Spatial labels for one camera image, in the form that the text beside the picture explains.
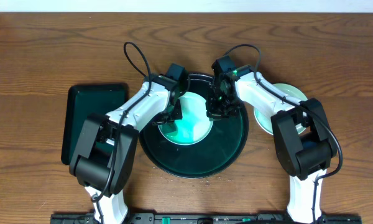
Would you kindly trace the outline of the light green back plate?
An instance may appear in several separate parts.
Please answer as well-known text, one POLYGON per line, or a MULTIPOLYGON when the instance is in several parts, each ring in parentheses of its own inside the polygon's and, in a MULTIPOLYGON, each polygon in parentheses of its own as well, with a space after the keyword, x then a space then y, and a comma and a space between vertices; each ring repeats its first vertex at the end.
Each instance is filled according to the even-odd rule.
MULTIPOLYGON (((196 144, 209 134, 213 126, 213 122, 206 115, 206 100, 201 95, 189 91, 181 96, 179 100, 182 109, 182 119, 175 121, 184 121, 191 126, 193 140, 189 144, 178 145, 186 146, 196 144)), ((159 125, 159 131, 166 140, 177 144, 164 135, 163 127, 165 125, 166 124, 159 125)))

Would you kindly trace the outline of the light green plate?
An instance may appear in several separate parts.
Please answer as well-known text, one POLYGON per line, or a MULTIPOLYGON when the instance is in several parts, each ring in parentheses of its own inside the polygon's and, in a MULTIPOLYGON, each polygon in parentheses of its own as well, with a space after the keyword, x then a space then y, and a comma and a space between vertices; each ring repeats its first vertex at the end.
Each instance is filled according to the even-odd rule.
MULTIPOLYGON (((213 122, 206 115, 206 100, 201 95, 189 91, 181 96, 179 100, 182 109, 182 119, 175 121, 184 121, 191 126, 193 140, 189 144, 178 145, 186 146, 196 144, 209 134, 213 126, 213 122)), ((163 127, 165 125, 166 124, 159 125, 159 131, 166 140, 177 144, 164 135, 163 127)))
MULTIPOLYGON (((285 83, 276 83, 274 84, 279 90, 283 91, 284 93, 287 93, 288 95, 299 98, 301 100, 307 100, 308 98, 305 96, 305 94, 299 90, 298 88, 285 84, 285 83)), ((272 123, 269 118, 265 117, 259 110, 254 108, 254 117, 258 123, 258 125, 268 134, 273 135, 272 131, 272 123)))

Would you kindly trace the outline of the light green front plate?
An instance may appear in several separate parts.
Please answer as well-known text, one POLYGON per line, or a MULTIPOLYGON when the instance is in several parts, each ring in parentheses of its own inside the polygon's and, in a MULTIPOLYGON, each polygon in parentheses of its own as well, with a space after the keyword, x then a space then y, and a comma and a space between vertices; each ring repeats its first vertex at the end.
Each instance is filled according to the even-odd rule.
MULTIPOLYGON (((284 93, 287 93, 288 95, 299 98, 301 100, 307 100, 308 98, 305 96, 305 94, 299 90, 298 88, 285 84, 285 83, 276 83, 274 84, 279 90, 283 91, 284 93)), ((254 108, 254 117, 258 123, 258 125, 268 134, 273 135, 272 131, 272 123, 269 118, 265 117, 259 110, 254 108)))

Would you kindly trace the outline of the green sponge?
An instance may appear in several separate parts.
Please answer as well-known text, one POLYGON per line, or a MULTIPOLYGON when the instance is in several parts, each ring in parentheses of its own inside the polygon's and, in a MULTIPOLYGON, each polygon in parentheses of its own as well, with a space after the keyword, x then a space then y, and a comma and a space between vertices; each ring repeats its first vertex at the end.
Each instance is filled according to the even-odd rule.
POLYGON ((191 126, 184 121, 174 121, 163 127, 164 135, 177 144, 189 144, 193 140, 191 126))

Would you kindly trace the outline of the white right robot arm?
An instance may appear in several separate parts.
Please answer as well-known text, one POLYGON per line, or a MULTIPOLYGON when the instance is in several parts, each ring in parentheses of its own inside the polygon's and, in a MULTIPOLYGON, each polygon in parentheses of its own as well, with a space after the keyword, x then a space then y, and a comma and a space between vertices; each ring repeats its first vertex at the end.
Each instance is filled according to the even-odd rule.
POLYGON ((290 176, 287 212, 295 222, 317 223, 321 183, 339 149, 321 103, 290 96, 249 65, 213 64, 212 69, 208 117, 235 116, 242 103, 248 103, 269 119, 277 159, 290 176))

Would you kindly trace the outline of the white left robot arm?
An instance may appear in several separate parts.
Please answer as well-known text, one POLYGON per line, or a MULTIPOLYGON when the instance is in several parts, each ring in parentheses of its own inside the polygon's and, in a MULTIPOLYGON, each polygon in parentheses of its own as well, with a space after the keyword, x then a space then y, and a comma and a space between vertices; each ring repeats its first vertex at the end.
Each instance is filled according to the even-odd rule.
POLYGON ((190 86, 184 75, 148 75, 140 90, 119 108, 91 113, 81 127, 69 172, 89 193, 98 223, 123 223, 128 214, 123 188, 133 163, 139 133, 154 119, 180 119, 179 98, 190 86))

